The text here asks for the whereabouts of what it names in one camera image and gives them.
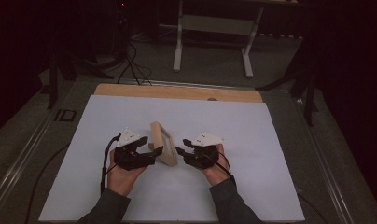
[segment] hand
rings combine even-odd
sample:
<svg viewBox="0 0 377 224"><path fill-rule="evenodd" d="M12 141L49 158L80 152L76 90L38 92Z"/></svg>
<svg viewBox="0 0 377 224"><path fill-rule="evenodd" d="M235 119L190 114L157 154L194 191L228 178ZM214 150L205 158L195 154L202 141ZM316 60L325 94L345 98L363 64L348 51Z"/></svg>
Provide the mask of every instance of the hand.
<svg viewBox="0 0 377 224"><path fill-rule="evenodd" d="M107 187L119 195L127 196L131 192L137 177L142 174L147 167L131 171L124 170L114 163L114 153L115 149L110 152L109 169L112 167L114 168L112 168L107 174Z"/></svg>
<svg viewBox="0 0 377 224"><path fill-rule="evenodd" d="M220 154L224 155L224 147L223 147L223 145L218 144L218 145L216 145L216 148L217 148L217 151ZM223 156L219 155L217 162L221 166L223 166L224 168L226 168L226 170L229 170L229 165L228 165L226 159ZM229 175L227 175L227 173L225 171L223 171L217 165L213 165L212 167L210 167L208 169L204 169L204 170L202 170L202 172L206 176L206 178L208 179L209 183L212 186L217 185L217 184L223 182L224 180L230 178Z"/></svg>

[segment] dark sleeve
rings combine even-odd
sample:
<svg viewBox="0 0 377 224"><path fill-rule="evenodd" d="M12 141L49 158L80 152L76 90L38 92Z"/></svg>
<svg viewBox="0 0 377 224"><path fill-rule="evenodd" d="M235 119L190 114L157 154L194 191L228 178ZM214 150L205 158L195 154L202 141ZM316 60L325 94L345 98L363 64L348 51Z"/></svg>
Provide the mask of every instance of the dark sleeve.
<svg viewBox="0 0 377 224"><path fill-rule="evenodd" d="M211 187L210 191L220 224L264 223L244 203L230 179Z"/></svg>
<svg viewBox="0 0 377 224"><path fill-rule="evenodd" d="M130 200L110 189L105 189L95 207L86 216L82 217L77 224L120 223L127 211Z"/></svg>

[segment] white board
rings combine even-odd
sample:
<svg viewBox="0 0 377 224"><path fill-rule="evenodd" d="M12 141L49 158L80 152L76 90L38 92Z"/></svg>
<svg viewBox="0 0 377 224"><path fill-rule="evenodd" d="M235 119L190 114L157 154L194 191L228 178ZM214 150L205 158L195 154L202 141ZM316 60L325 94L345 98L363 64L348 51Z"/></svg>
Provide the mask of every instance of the white board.
<svg viewBox="0 0 377 224"><path fill-rule="evenodd" d="M158 121L175 145L206 131L226 139L225 153L238 192L264 221L304 220L268 108L234 103L93 95L49 193L40 221L76 221L100 196L105 148L126 127L148 136ZM217 221L204 175L186 165L149 166L136 181L126 221Z"/></svg>

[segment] person's left hand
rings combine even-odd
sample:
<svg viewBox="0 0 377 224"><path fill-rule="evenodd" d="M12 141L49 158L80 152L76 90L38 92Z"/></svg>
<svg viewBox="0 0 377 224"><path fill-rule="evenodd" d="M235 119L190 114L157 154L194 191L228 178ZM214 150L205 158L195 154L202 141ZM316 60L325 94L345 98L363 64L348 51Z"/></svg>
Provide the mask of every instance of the person's left hand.
<svg viewBox="0 0 377 224"><path fill-rule="evenodd" d="M114 153L115 149L110 152L109 169L116 165L114 163ZM127 171L116 165L107 174L107 187L119 195L127 196L131 192L137 177L142 174L146 168L147 167L142 167Z"/></svg>

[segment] wooden frame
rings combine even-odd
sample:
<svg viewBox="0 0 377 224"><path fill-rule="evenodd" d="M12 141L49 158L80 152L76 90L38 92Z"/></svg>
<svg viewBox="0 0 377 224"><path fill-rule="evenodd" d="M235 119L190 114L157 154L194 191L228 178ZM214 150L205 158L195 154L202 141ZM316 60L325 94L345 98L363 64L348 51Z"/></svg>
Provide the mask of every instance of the wooden frame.
<svg viewBox="0 0 377 224"><path fill-rule="evenodd" d="M159 155L159 158L168 166L177 165L176 149L172 136L168 134L157 121L152 122L150 128L153 136L153 143L148 145L150 150L163 147L162 154Z"/></svg>

